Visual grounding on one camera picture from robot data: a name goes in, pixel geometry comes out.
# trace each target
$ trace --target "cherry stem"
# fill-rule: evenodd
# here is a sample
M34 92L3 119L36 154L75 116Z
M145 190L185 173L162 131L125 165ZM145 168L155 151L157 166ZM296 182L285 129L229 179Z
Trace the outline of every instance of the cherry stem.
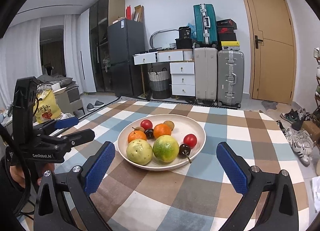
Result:
M184 150L182 153L187 157L187 159L189 160L189 163L191 164L192 161L190 160L189 156L187 155L187 151Z

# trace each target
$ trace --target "kiwi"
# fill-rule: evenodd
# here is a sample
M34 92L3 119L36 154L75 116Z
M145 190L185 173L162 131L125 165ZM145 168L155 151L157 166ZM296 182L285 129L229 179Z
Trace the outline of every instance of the kiwi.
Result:
M141 126L138 126L138 127L135 127L135 128L133 128L135 131L142 131L142 132L145 132L146 130L143 128L143 127L141 127Z
M171 130L174 129L174 123L172 121L165 121L164 124L168 125Z

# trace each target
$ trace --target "silver suitcase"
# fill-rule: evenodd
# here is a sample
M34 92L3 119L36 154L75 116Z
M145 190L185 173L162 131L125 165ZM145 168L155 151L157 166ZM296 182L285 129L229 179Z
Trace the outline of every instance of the silver suitcase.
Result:
M218 106L241 107L244 82L244 54L221 50L218 53Z
M195 48L196 98L217 99L217 54L216 48Z

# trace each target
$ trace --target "black refrigerator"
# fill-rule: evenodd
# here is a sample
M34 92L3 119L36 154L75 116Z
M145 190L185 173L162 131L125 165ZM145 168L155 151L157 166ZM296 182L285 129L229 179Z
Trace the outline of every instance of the black refrigerator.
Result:
M141 68L133 56L145 51L143 24L123 19L108 27L110 71L116 96L143 93Z

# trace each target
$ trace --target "tangerine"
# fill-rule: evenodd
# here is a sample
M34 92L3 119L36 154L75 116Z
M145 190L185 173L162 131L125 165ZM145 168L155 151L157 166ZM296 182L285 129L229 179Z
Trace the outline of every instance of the tangerine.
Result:
M142 140L147 140L147 136L144 132L142 131L133 131L130 132L128 135L128 143L132 142L135 139L142 139Z
M156 139L162 135L171 135L171 129L168 125L161 123L154 127L153 135Z

